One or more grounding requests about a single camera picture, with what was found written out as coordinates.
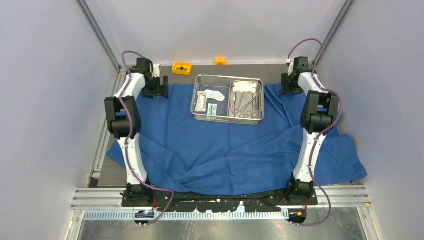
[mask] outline orange object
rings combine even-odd
[[[190,75],[192,72],[192,64],[188,62],[175,61],[172,66],[173,74]]]
[[[215,65],[227,65],[227,60],[225,57],[217,57],[215,58]]]

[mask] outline purple cable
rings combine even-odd
[[[324,58],[324,55],[325,55],[325,50],[324,50],[324,45],[323,45],[323,43],[320,41],[320,40],[318,40],[318,39],[316,39],[316,38],[308,38],[308,39],[305,39],[305,40],[303,40],[303,41],[301,41],[301,42],[299,42],[296,46],[294,46],[293,47],[293,49],[290,51],[290,53],[288,54],[288,59],[290,59],[290,56],[292,55],[292,53],[293,53],[293,51],[299,46],[299,45],[301,45],[301,44],[303,44],[304,42],[308,42],[308,41],[315,41],[315,42],[317,42],[317,43],[319,43],[319,45],[321,45],[321,50],[322,50],[322,57],[321,57],[321,59],[323,59]],[[315,72],[317,71],[317,68],[318,68],[318,66],[320,65],[320,63],[321,62],[317,62],[316,63],[316,65],[315,65],[315,67],[313,68],[313,70],[312,70],[312,72],[311,72],[311,75],[312,75],[312,79],[313,79],[313,81],[315,82],[315,84],[319,87],[319,89],[321,89],[321,90],[323,90],[323,91],[327,91],[327,92],[329,92],[329,93],[331,93],[331,94],[334,94],[334,95],[336,95],[337,97],[338,97],[338,100],[339,100],[339,103],[340,103],[340,109],[338,110],[338,113],[337,113],[337,117],[335,118],[335,121],[330,125],[330,126],[328,126],[326,129],[324,129],[324,130],[322,130],[317,136],[316,136],[316,138],[315,138],[315,140],[314,140],[314,142],[313,142],[313,145],[312,145],[312,149],[311,149],[311,152],[310,152],[310,155],[309,155],[309,163],[308,163],[308,165],[309,166],[311,166],[312,165],[312,157],[313,157],[313,155],[314,155],[314,151],[315,151],[315,148],[317,147],[317,142],[318,142],[318,139],[324,134],[324,133],[326,133],[326,132],[328,132],[330,129],[332,129],[332,128],[334,128],[335,126],[336,126],[336,124],[339,122],[339,120],[340,120],[340,117],[342,116],[342,112],[343,112],[343,101],[342,101],[342,98],[340,97],[340,95],[336,92],[336,91],[333,91],[333,90],[329,90],[329,89],[326,89],[326,88],[324,88],[319,82],[318,82],[318,80],[315,78]],[[313,172],[312,172],[312,170],[311,170],[311,167],[309,167],[309,174],[310,174],[310,177],[312,178],[312,181],[313,181],[313,183],[316,185],[316,186],[318,186],[318,188],[322,191],[322,193],[325,195],[325,198],[327,198],[327,201],[328,201],[328,213],[327,213],[327,216],[325,216],[325,218],[323,219],[323,220],[321,220],[321,221],[319,221],[319,222],[316,222],[316,223],[302,223],[302,224],[297,224],[298,226],[303,226],[303,227],[314,227],[314,226],[318,226],[318,225],[321,225],[321,224],[323,224],[323,223],[325,223],[329,218],[330,218],[330,215],[331,215],[331,213],[332,213],[332,205],[331,205],[331,201],[330,201],[330,197],[329,197],[329,195],[327,194],[327,192],[324,190],[324,188],[318,183],[318,181],[317,181],[317,179],[315,179],[315,176],[314,176],[314,174],[313,174]]]
[[[139,176],[136,174],[136,172],[134,171],[133,167],[131,166],[131,163],[130,163],[130,160],[129,160],[129,154],[128,154],[128,139],[130,139],[131,135],[133,135],[133,118],[131,117],[130,111],[129,111],[127,105],[125,104],[122,96],[124,95],[125,91],[127,90],[128,86],[130,85],[131,81],[133,80],[133,76],[131,75],[130,68],[128,67],[127,62],[125,61],[125,54],[135,54],[135,55],[140,56],[141,58],[144,58],[144,57],[141,54],[139,54],[139,53],[137,53],[135,51],[124,51],[122,53],[123,65],[125,66],[125,69],[126,69],[126,71],[128,72],[128,75],[129,75],[129,80],[126,83],[126,85],[123,87],[122,92],[119,95],[119,102],[122,105],[123,109],[125,110],[126,115],[128,117],[128,120],[129,120],[129,134],[125,138],[125,142],[124,142],[124,144],[125,144],[126,163],[128,165],[128,168],[130,169],[132,175],[140,182],[140,184],[142,184],[143,186],[145,186],[147,188],[150,188],[152,190],[171,193],[171,198],[169,199],[168,204],[165,206],[165,208],[163,209],[163,211],[160,213],[160,215],[156,219],[154,219],[153,221],[150,221],[149,223],[147,223],[146,226],[149,226],[149,225],[152,225],[152,224],[156,223],[162,217],[162,215],[168,210],[168,208],[171,205],[172,200],[174,199],[175,193],[172,190],[163,189],[163,188],[159,188],[159,187],[155,187],[155,186],[151,186],[151,185],[143,182],[139,178]]]

